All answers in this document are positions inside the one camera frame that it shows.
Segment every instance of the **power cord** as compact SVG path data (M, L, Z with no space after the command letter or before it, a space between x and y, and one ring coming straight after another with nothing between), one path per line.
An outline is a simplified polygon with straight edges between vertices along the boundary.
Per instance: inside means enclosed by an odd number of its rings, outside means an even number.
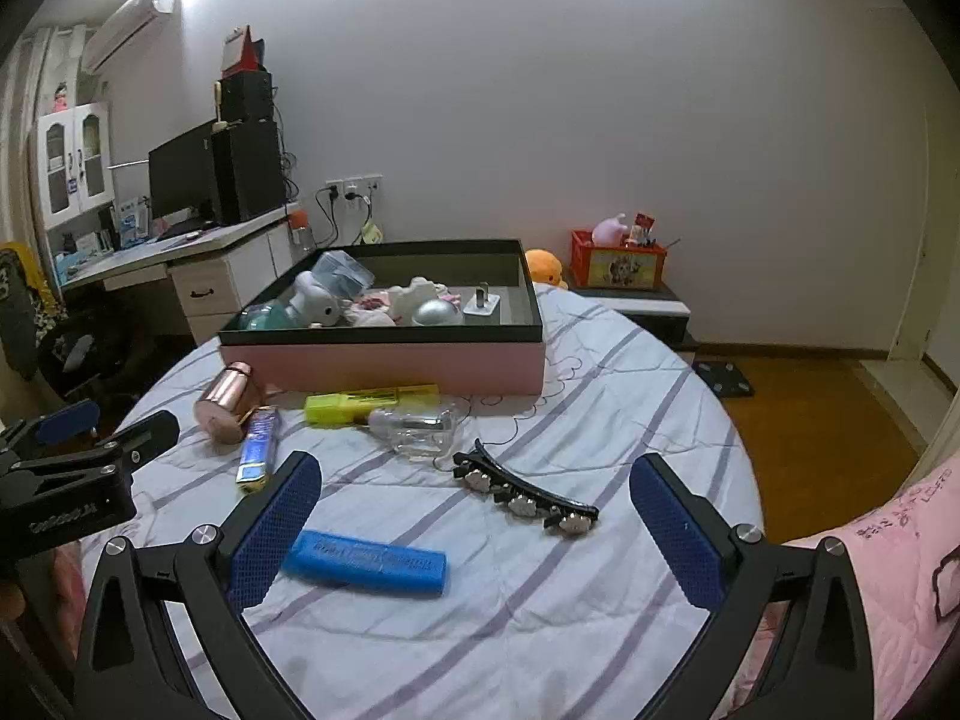
M277 135L280 137L280 172L283 175L283 186L285 190L285 203L292 202L299 197L299 185L293 178L294 168L296 167L296 154L287 151L286 141L283 138L283 114L280 113L280 107L277 106L277 92L280 87L272 87L270 102L272 109L277 113Z
M321 191L325 191L326 194L328 195L328 201L330 203L329 213L326 211L325 208L323 208L323 204L320 202ZM323 215L326 217L326 220L330 224L330 235L328 235L328 237L326 237L325 240L323 240L323 242L319 245L320 248L328 247L330 244L333 244L333 242L336 242L337 239L340 237L340 225L337 224L337 213L333 207L333 201L337 199L339 196L340 196L340 192L337 189L336 184L330 184L330 186L328 187L323 187L322 189L318 189L313 196L313 199L317 201L317 206L323 212Z
M353 245L357 245L361 240L363 240L363 231L367 229L367 224L373 218L373 184L370 185L370 196L366 194L357 194L355 191L348 191L344 195L347 200L352 199L361 199L367 204L367 218L364 220L363 224L360 225L360 231L357 233L357 237L353 239Z

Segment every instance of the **white wall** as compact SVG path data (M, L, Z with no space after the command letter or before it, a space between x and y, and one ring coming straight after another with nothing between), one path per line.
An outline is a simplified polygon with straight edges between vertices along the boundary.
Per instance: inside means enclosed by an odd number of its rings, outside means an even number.
M711 341L889 346L923 103L960 109L899 0L185 0L107 73L118 162L212 118L237 23L267 40L304 196L382 172L391 239L562 259L569 228L645 210L683 236L666 278Z
M960 250L954 258L947 299L926 352L954 384L960 385Z

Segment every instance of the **pink storage box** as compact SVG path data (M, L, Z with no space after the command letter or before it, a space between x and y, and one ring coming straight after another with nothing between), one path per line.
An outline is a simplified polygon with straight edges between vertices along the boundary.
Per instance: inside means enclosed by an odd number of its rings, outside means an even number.
M533 395L544 387L544 326L520 241L424 241L344 247L369 269L374 288L414 276L443 283L466 304L480 282L500 295L500 324L447 327L328 327L220 332L224 362L246 362L264 385L331 392L436 384L445 394ZM322 252L294 265L251 304L291 293Z

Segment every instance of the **orange plush toy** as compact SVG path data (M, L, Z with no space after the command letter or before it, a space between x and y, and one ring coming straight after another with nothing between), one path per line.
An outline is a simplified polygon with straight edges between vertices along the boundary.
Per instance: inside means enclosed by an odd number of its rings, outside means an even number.
M566 289L563 265L549 251L531 248L524 252L524 256L527 258L527 269L530 271L531 279L541 284L552 284L562 290Z

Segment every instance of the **air conditioner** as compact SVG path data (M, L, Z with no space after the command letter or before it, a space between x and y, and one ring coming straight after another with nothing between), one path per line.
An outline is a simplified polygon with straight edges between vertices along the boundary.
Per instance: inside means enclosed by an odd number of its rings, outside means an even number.
M80 64L97 74L116 53L134 39L139 43L160 30L178 7L179 0L127 0L110 16L83 48Z

